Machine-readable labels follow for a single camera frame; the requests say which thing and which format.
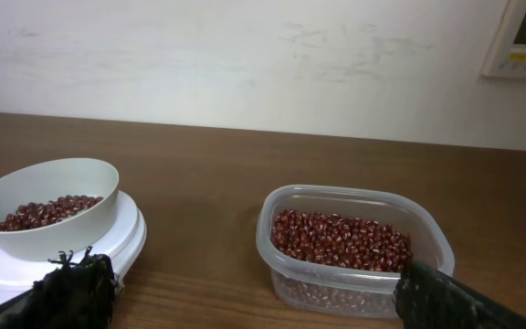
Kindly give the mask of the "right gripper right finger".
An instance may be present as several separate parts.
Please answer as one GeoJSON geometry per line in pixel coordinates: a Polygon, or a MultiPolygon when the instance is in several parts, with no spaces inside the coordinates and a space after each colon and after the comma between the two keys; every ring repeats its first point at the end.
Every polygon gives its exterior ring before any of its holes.
{"type": "Polygon", "coordinates": [[[405,329],[526,329],[526,317],[423,262],[411,261],[395,285],[405,329]]]}

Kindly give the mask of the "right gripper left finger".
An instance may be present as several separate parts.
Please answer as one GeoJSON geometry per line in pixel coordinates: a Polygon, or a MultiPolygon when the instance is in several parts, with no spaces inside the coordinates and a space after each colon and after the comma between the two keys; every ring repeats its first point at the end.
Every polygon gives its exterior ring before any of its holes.
{"type": "Polygon", "coordinates": [[[61,251],[58,268],[32,288],[0,304],[0,329],[107,329],[113,316],[118,280],[111,259],[90,252],[72,260],[61,251]]]}

